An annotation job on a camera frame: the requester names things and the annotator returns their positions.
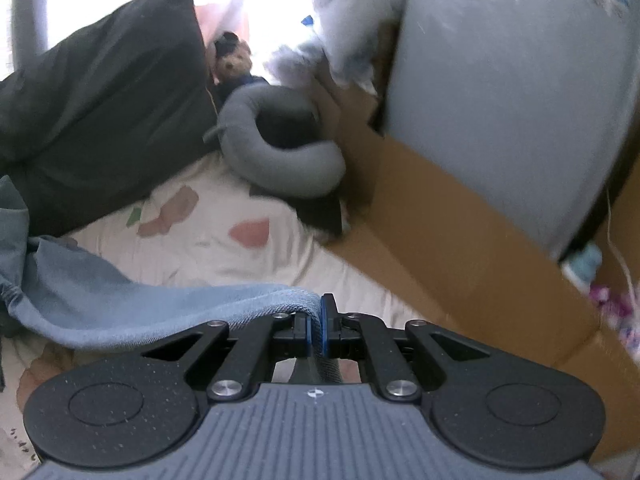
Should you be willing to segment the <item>grey curved neck pillow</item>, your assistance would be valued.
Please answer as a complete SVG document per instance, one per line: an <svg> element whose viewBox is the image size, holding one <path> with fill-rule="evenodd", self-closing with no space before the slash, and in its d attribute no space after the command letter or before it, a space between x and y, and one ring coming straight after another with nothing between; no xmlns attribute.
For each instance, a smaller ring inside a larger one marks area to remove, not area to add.
<svg viewBox="0 0 640 480"><path fill-rule="evenodd" d="M321 136L314 103L283 86L246 84L235 89L203 142L218 145L240 177L275 196L326 196L346 172L341 149Z"/></svg>

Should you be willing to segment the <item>brown cardboard sheet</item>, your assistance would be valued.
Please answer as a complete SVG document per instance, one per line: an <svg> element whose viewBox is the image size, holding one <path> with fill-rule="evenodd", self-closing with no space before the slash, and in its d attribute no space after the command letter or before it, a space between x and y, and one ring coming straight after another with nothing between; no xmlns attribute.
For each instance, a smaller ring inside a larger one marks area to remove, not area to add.
<svg viewBox="0 0 640 480"><path fill-rule="evenodd" d="M429 320L595 388L606 408L597 460L636 448L638 367L592 303L480 196L372 130L370 94L337 87L326 66L310 92L347 162L352 227L334 254Z"/></svg>

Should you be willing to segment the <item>dark green pillow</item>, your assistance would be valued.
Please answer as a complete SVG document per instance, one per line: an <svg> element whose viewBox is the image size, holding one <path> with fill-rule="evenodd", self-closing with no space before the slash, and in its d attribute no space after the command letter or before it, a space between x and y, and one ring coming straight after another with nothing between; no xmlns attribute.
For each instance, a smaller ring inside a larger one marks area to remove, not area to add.
<svg viewBox="0 0 640 480"><path fill-rule="evenodd" d="M193 0L132 0L1 85L1 171L32 235L148 196L206 154L218 110Z"/></svg>

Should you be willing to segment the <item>blue cap detergent bottle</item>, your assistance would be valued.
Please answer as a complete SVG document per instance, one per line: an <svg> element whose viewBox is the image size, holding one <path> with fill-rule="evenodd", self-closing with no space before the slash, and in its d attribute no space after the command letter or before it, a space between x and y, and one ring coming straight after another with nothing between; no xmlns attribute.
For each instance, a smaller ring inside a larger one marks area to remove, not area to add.
<svg viewBox="0 0 640 480"><path fill-rule="evenodd" d="M589 242L582 250L574 252L563 260L561 271L564 278L567 278L583 295L588 296L601 264L600 248L593 242Z"/></svg>

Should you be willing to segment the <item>blue denim drawstring pants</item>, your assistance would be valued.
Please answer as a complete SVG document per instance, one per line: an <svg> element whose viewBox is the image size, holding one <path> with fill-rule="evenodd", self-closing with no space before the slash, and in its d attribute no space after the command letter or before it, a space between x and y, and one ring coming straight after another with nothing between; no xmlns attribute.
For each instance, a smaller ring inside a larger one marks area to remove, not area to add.
<svg viewBox="0 0 640 480"><path fill-rule="evenodd" d="M66 348L119 351L210 321L236 330L263 315L302 312L310 318L319 376L328 382L341 379L337 364L322 354L321 299L314 292L276 284L145 285L66 240L28 231L23 197L9 177L2 177L3 336L27 328Z"/></svg>

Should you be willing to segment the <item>small teddy bear toy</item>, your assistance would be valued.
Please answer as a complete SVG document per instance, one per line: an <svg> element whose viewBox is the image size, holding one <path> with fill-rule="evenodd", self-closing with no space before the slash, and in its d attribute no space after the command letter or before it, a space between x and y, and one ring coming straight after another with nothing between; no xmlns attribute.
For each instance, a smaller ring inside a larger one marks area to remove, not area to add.
<svg viewBox="0 0 640 480"><path fill-rule="evenodd" d="M266 84L264 77L252 74L252 51L248 43L234 32L223 32L214 42L212 64L217 96L228 99L237 88L247 84Z"/></svg>

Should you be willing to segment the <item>white plastic wrapped pillow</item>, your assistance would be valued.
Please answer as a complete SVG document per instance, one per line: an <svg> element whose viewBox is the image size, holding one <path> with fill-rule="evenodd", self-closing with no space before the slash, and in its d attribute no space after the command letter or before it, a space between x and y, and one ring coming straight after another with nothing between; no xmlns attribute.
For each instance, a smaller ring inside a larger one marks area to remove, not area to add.
<svg viewBox="0 0 640 480"><path fill-rule="evenodd" d="M281 84L303 87L321 60L341 88L356 84L378 94L383 84L374 60L383 53L381 32L399 23L406 0L311 0L312 23L290 28L288 41L265 62Z"/></svg>

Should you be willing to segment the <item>pink white refill pouch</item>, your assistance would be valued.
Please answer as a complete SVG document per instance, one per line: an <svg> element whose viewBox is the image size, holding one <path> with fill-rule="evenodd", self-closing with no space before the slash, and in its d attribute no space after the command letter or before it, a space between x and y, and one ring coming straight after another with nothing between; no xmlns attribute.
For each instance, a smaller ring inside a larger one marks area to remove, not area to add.
<svg viewBox="0 0 640 480"><path fill-rule="evenodd" d="M608 286L592 285L589 298L605 325L617 334L630 354L639 353L639 315L627 294L614 292Z"/></svg>

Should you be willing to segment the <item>cream bear print bedsheet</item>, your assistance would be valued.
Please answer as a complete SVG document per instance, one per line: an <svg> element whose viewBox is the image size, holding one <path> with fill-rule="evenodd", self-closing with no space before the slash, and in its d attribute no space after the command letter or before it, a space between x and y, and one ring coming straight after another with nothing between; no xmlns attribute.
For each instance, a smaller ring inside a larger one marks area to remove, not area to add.
<svg viewBox="0 0 640 480"><path fill-rule="evenodd" d="M198 194L190 216L166 234L141 237L180 188ZM329 292L341 311L366 312L389 326L418 317L405 301L323 248L280 200L250 196L248 185L213 153L183 170L142 202L71 235L77 244L130 278L172 287L254 282Z"/></svg>

